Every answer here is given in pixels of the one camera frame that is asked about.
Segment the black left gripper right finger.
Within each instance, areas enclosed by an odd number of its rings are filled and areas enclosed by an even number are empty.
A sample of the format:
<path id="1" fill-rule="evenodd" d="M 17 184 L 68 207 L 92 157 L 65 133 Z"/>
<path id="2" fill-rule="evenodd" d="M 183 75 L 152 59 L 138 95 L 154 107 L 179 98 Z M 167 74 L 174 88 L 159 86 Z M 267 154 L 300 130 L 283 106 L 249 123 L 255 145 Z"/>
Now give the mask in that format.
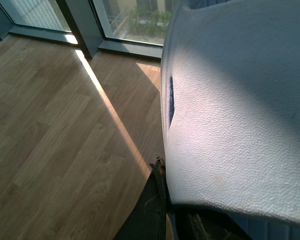
<path id="1" fill-rule="evenodd" d="M 250 240 L 227 214 L 210 209 L 169 207 L 174 240 Z"/>

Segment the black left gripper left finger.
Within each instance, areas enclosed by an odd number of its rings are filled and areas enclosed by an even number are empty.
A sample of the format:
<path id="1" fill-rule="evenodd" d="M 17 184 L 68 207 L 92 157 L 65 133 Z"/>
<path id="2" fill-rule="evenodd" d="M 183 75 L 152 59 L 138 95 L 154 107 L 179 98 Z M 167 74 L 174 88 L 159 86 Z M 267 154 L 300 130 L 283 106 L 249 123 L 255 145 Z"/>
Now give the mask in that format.
<path id="1" fill-rule="evenodd" d="M 165 240 L 167 226 L 167 183 L 165 161 L 160 156 L 132 212 L 115 235 L 115 240 Z"/>

